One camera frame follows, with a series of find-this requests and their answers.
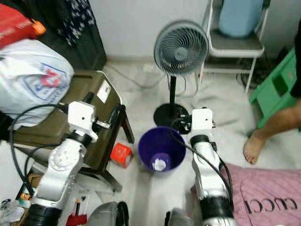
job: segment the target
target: blue container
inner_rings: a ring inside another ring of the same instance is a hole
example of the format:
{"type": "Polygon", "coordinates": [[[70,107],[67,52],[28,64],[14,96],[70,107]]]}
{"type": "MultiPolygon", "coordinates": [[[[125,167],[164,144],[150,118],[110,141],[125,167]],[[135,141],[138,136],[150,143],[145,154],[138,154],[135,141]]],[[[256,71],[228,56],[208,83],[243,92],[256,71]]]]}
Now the blue container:
{"type": "MultiPolygon", "coordinates": [[[[184,143],[173,129],[173,135],[184,143]]],[[[170,135],[170,128],[159,126],[147,131],[138,144],[138,154],[145,167],[155,172],[166,172],[178,167],[184,160],[186,147],[170,135]]]]}

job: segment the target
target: fan stand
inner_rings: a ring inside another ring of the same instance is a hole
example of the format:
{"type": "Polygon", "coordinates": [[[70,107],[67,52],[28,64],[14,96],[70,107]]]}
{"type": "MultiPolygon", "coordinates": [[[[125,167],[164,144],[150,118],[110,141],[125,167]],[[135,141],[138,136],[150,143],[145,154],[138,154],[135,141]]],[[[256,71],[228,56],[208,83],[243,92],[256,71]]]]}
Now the fan stand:
{"type": "MultiPolygon", "coordinates": [[[[189,115],[188,111],[184,107],[174,103],[175,85],[176,85],[176,77],[171,76],[169,104],[161,105],[156,109],[154,113],[154,121],[157,126],[170,126],[173,120],[189,115]]],[[[179,131],[179,133],[181,134],[187,134],[190,132],[190,129],[185,129],[185,127],[181,124],[176,124],[174,126],[174,129],[179,131]]]]}

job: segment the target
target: person's leg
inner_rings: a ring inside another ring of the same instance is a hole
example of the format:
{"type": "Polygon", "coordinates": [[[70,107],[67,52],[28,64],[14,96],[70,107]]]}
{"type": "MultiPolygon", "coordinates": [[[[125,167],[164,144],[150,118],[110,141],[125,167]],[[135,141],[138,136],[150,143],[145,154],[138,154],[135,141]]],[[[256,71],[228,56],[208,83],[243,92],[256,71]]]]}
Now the person's leg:
{"type": "Polygon", "coordinates": [[[256,129],[244,147],[246,160],[255,164],[266,141],[273,135],[301,127],[301,99],[293,107],[270,117],[261,129],[256,129]]]}

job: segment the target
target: electric fan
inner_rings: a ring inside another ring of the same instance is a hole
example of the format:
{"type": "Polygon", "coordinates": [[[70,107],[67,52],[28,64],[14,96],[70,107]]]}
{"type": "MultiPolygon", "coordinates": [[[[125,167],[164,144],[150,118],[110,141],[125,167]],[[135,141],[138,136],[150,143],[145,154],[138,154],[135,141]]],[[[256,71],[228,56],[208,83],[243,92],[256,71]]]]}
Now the electric fan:
{"type": "Polygon", "coordinates": [[[154,48],[154,57],[160,70],[171,76],[171,81],[169,104],[161,105],[154,113],[156,125],[170,126],[174,119],[188,115],[184,107],[174,103],[176,77],[200,69],[207,53],[208,38],[195,22],[175,21],[160,32],[154,48]]]}

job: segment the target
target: plastic stool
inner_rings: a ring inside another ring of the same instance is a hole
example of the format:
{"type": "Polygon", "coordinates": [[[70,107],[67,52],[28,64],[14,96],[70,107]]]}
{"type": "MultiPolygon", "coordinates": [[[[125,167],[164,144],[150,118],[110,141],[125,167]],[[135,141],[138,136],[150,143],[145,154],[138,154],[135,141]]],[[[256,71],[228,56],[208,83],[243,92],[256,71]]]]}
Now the plastic stool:
{"type": "Polygon", "coordinates": [[[297,99],[290,94],[296,80],[296,56],[292,49],[250,97],[250,103],[257,103],[262,113],[258,128],[276,112],[296,103],[297,99]]]}

